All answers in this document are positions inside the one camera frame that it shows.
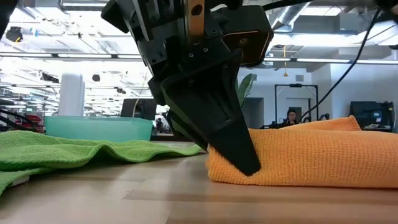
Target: fluorescent light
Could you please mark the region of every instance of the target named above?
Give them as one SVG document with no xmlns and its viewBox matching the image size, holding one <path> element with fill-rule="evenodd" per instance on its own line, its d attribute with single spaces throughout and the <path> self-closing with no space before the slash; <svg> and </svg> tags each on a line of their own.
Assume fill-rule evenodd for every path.
<svg viewBox="0 0 398 224">
<path fill-rule="evenodd" d="M 15 8 L 14 12 L 10 16 L 10 23 L 11 22 L 35 22 L 35 19 L 34 17 L 28 16 L 20 9 Z"/>
<path fill-rule="evenodd" d="M 58 54 L 58 56 L 70 58 L 112 58 L 112 55 L 105 54 Z"/>
<path fill-rule="evenodd" d="M 141 55 L 118 55 L 118 58 L 141 59 Z"/>
<path fill-rule="evenodd" d="M 18 109 L 18 108 L 25 108 L 26 106 L 24 106 L 24 105 L 8 105 L 8 106 L 0 106 L 0 107 Z"/>
<path fill-rule="evenodd" d="M 52 57 L 52 55 L 42 53 L 0 53 L 0 57 Z"/>
<path fill-rule="evenodd" d="M 295 34 L 290 45 L 310 47 L 343 47 L 350 45 L 345 35 L 339 34 Z"/>
<path fill-rule="evenodd" d="M 50 106 L 50 105 L 45 105 L 44 106 L 45 109 L 53 109 L 53 110 L 57 110 L 58 108 L 55 106 Z"/>
<path fill-rule="evenodd" d="M 31 93 L 29 88 L 24 88 L 24 87 L 8 87 L 8 90 L 13 93 L 21 93 L 26 95 Z"/>
<path fill-rule="evenodd" d="M 25 84 L 0 84 L 0 87 L 9 87 L 9 88 L 60 88 L 61 85 L 25 85 Z"/>
<path fill-rule="evenodd" d="M 37 105 L 44 103 L 43 100 L 27 100 L 29 103 L 35 103 Z"/>
<path fill-rule="evenodd" d="M 19 100 L 18 97 L 0 97 L 0 100 Z"/>
<path fill-rule="evenodd" d="M 265 62 L 289 62 L 290 58 L 274 58 L 274 57 L 266 57 L 264 58 Z"/>
<path fill-rule="evenodd" d="M 358 60 L 356 63 L 376 65 L 398 65 L 398 60 Z"/>
<path fill-rule="evenodd" d="M 309 6 L 301 13 L 301 16 L 337 16 L 342 10 L 335 6 Z"/>
<path fill-rule="evenodd" d="M 131 96 L 131 95 L 124 95 L 124 96 L 116 96 L 116 95 L 86 95 L 86 100 L 124 100 L 124 99 L 153 99 L 153 96 Z"/>
<path fill-rule="evenodd" d="M 117 88 L 127 90 L 149 90 L 148 87 L 135 87 L 135 86 L 86 86 L 86 89 L 94 90 L 116 90 Z"/>
<path fill-rule="evenodd" d="M 317 59 L 317 58 L 298 58 L 298 62 L 318 62 L 318 63 L 349 63 L 348 59 Z"/>
<path fill-rule="evenodd" d="M 62 6 L 72 7 L 105 7 L 106 3 L 63 3 Z"/>
</svg>

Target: table surface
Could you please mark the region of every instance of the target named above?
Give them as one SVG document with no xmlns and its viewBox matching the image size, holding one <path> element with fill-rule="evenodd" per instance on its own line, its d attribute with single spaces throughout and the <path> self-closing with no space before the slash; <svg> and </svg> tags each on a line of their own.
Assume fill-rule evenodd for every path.
<svg viewBox="0 0 398 224">
<path fill-rule="evenodd" d="M 398 223 L 398 190 L 221 184 L 208 180 L 206 158 L 42 175 L 4 192 L 0 223 Z"/>
</svg>

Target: orange towel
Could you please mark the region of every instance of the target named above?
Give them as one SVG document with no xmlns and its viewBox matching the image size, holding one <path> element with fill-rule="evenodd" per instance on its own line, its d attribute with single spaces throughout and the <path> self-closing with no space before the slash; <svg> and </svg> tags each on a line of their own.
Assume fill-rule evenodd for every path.
<svg viewBox="0 0 398 224">
<path fill-rule="evenodd" d="M 324 129 L 328 123 L 345 123 L 338 127 L 355 130 L 352 120 L 317 124 Z M 245 185 L 398 187 L 398 135 L 290 128 L 249 130 L 262 166 L 250 177 L 209 147 L 209 178 Z"/>
<path fill-rule="evenodd" d="M 325 121 L 314 121 L 304 124 L 297 124 L 293 126 L 285 127 L 284 129 L 290 130 L 325 130 L 325 131 L 360 131 L 358 122 L 356 122 L 354 116 L 348 118 L 338 118 Z"/>
</svg>

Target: microfiber towel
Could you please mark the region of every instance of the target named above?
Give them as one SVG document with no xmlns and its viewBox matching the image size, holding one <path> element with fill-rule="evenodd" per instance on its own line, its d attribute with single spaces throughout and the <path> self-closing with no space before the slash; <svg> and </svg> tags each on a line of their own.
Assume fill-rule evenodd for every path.
<svg viewBox="0 0 398 224">
<path fill-rule="evenodd" d="M 350 118 L 314 123 L 311 129 L 250 129 L 261 169 L 247 177 L 209 147 L 208 176 L 244 185 L 398 187 L 398 135 L 333 129 L 352 125 Z"/>
<path fill-rule="evenodd" d="M 283 129 L 290 130 L 325 130 L 325 131 L 360 131 L 361 127 L 354 116 L 348 118 L 338 118 L 324 121 L 314 121 L 303 124 L 296 124 Z"/>
<path fill-rule="evenodd" d="M 0 195 L 7 186 L 22 177 L 54 169 L 81 167 L 99 152 L 121 161 L 138 163 L 158 154 L 192 156 L 200 150 L 198 146 L 168 147 L 147 141 L 84 141 L 29 131 L 9 131 L 0 134 Z"/>
</svg>

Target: yellow cord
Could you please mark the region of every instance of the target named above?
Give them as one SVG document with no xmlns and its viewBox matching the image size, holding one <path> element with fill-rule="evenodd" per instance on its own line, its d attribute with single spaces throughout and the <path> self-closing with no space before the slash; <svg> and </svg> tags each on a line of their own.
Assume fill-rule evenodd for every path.
<svg viewBox="0 0 398 224">
<path fill-rule="evenodd" d="M 286 45 L 284 46 L 284 57 L 286 58 Z M 285 73 L 284 73 L 284 76 L 285 77 L 287 77 L 287 76 L 289 76 L 288 74 L 287 74 L 287 62 L 285 62 Z"/>
</svg>

